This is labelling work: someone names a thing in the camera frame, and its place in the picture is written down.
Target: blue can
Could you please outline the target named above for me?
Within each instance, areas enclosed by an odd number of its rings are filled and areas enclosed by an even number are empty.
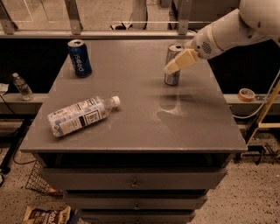
[[[88,49],[81,39],[73,39],[68,42],[68,51],[73,64],[73,68],[78,77],[88,77],[92,69],[88,58]]]

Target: can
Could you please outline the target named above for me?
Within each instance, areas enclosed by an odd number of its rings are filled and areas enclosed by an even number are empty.
[[[81,39],[73,39],[68,42],[67,48],[76,75],[80,78],[88,77],[92,73],[92,69],[85,42]]]
[[[169,61],[174,59],[177,54],[179,54],[181,51],[183,51],[184,47],[180,43],[171,44],[168,46],[167,55],[166,55],[166,62],[167,65]],[[179,84],[179,78],[180,78],[180,71],[177,71],[172,74],[164,74],[164,81],[166,84],[175,86]]]

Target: gray tabletop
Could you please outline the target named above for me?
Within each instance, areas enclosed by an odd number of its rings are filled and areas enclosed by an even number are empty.
[[[164,83],[167,48],[174,40],[86,41],[93,73],[77,78],[69,57],[32,123],[26,152],[245,151],[246,144],[206,60],[181,71],[176,87]],[[57,138],[47,115],[92,96],[118,95],[105,120]]]

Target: silver can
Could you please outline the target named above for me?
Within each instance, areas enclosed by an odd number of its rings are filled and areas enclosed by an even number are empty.
[[[169,45],[167,50],[167,56],[166,56],[166,62],[167,65],[168,62],[176,57],[177,54],[179,54],[181,51],[183,51],[184,47],[180,43],[175,43],[172,45]],[[179,84],[179,78],[180,78],[180,71],[177,71],[172,74],[164,74],[164,81],[166,84],[175,86]]]

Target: white cable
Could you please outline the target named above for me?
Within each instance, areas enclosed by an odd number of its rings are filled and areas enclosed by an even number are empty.
[[[263,105],[264,105],[264,103],[267,101],[267,99],[269,98],[269,94],[270,94],[270,92],[271,92],[271,89],[274,87],[274,85],[275,85],[275,83],[276,83],[276,81],[277,81],[279,75],[280,75],[280,69],[279,69],[279,71],[278,71],[278,74],[277,74],[276,78],[273,80],[273,82],[272,82],[272,84],[271,84],[271,86],[270,86],[270,88],[269,88],[269,92],[266,94],[266,96],[265,96],[265,98],[264,98],[264,100],[263,100],[261,106],[260,106],[253,114],[247,115],[247,116],[233,115],[233,117],[234,117],[234,118],[238,118],[238,119],[247,119],[247,118],[250,118],[251,116],[255,116],[255,115],[260,111],[260,109],[263,107]]]

